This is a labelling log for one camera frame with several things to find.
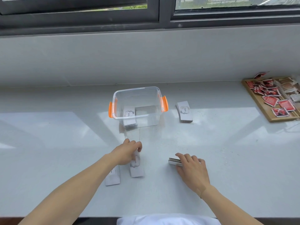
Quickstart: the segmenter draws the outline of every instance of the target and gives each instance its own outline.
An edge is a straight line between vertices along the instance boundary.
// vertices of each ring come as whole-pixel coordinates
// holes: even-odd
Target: orange handle
[[[110,102],[110,105],[108,106],[108,117],[113,117],[113,103]]]
[[[166,112],[169,110],[169,105],[166,96],[161,98],[161,101],[163,102],[163,111]]]

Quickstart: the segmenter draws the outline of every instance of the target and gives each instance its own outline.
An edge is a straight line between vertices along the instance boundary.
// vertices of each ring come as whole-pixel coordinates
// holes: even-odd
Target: clear plastic box
[[[125,106],[135,107],[134,116],[124,117]],[[167,98],[161,96],[158,87],[139,87],[116,91],[108,108],[108,116],[118,120],[125,128],[145,127],[157,125],[161,114],[168,109]],[[124,121],[135,124],[128,126]]]

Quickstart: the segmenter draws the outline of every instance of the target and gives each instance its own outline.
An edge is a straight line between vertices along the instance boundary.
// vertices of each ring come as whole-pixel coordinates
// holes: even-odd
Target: white shirt
[[[153,214],[122,217],[117,225],[221,225],[215,218],[186,214]]]

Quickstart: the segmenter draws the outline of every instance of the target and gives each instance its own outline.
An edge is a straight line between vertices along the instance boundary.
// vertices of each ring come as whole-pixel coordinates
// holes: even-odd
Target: person's right arm
[[[210,207],[222,225],[263,225],[237,205],[224,197],[210,184],[206,164],[203,159],[189,154],[177,153],[182,167],[176,166],[184,183]]]

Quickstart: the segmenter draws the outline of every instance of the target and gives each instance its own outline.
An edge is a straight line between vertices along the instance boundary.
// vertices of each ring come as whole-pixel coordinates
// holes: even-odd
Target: window
[[[300,0],[0,0],[0,36],[300,23]]]

